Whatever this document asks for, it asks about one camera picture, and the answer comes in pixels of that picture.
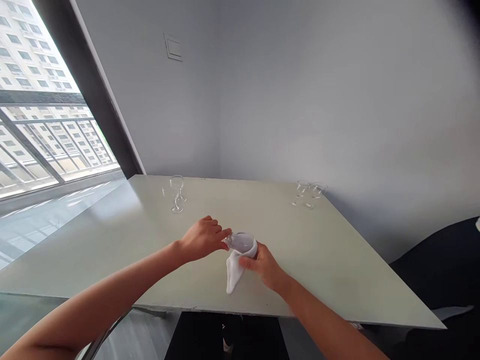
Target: forearm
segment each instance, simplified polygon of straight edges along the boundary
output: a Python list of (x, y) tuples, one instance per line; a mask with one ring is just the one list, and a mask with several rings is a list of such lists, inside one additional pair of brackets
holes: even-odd
[(158, 280), (183, 265), (181, 254), (181, 245), (174, 241), (104, 278), (44, 317), (15, 345), (80, 351)]
[(327, 359), (387, 359), (367, 338), (287, 275), (278, 292)]

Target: dark pants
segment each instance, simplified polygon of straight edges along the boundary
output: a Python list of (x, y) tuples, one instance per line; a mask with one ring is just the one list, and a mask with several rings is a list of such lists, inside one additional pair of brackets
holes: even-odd
[(223, 338), (234, 360), (289, 359), (276, 317), (183, 311), (165, 360), (223, 359)]

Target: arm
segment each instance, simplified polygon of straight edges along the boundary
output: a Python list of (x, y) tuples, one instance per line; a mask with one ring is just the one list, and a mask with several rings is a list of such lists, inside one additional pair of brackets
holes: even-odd
[(206, 216), (181, 240), (127, 266), (90, 286), (57, 307), (2, 357), (12, 359), (75, 359), (103, 334), (150, 287), (185, 263), (201, 259), (228, 246), (222, 242), (231, 229)]
[(288, 276), (265, 245), (258, 243), (256, 259), (241, 257), (239, 263), (257, 272), (263, 283), (285, 300), (327, 359), (387, 359), (352, 325)]

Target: light switch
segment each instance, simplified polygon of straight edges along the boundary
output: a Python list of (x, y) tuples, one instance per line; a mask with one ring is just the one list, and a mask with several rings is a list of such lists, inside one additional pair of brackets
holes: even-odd
[(180, 41), (166, 33), (163, 33), (163, 36), (165, 37), (166, 53), (168, 57), (170, 59), (182, 61)]

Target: table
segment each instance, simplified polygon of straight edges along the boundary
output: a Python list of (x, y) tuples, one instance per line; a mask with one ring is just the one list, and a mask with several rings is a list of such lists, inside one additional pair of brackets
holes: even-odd
[[(135, 175), (0, 271), (0, 292), (70, 298), (210, 215), (224, 228), (253, 234), (287, 273), (348, 321), (445, 329), (326, 198), (310, 210), (291, 205), (292, 183), (187, 177), (184, 210), (172, 214), (162, 197), (168, 183), (166, 176)], [(250, 271), (227, 295), (228, 256), (216, 251), (182, 266), (135, 305), (292, 316)]]

